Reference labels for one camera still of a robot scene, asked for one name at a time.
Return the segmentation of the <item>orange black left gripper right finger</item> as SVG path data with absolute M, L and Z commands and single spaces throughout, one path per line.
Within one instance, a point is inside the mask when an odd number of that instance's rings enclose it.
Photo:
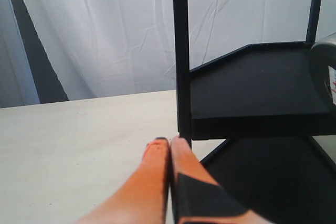
M 204 168 L 187 141 L 171 140 L 175 223 L 271 223 L 231 196 Z

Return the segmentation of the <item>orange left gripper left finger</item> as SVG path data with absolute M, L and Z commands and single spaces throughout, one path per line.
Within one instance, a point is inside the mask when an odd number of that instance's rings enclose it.
M 169 162 L 168 140 L 151 141 L 126 182 L 76 223 L 165 223 Z

